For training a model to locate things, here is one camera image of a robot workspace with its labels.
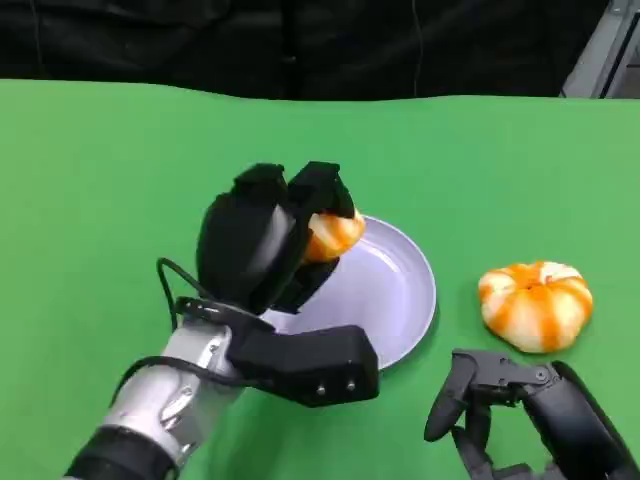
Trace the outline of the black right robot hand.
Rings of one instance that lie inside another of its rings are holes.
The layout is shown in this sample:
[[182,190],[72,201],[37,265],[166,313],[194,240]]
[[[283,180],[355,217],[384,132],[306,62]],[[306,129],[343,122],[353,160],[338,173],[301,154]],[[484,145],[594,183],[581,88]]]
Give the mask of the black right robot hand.
[[[497,468],[486,451],[491,408],[522,405],[550,463],[537,473],[519,463]],[[636,479],[639,465],[625,441],[566,363],[520,365],[504,354],[455,349],[430,409],[424,439],[451,435],[472,479]]]

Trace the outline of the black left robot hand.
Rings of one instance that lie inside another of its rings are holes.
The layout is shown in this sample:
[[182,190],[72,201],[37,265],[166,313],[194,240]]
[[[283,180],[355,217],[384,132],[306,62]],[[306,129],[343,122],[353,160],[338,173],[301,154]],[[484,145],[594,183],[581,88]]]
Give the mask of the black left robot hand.
[[309,257],[315,214],[352,219],[355,207],[336,163],[307,163],[291,180],[257,163],[218,195],[196,249],[199,283],[215,300],[261,315],[295,314],[329,279],[339,255]]

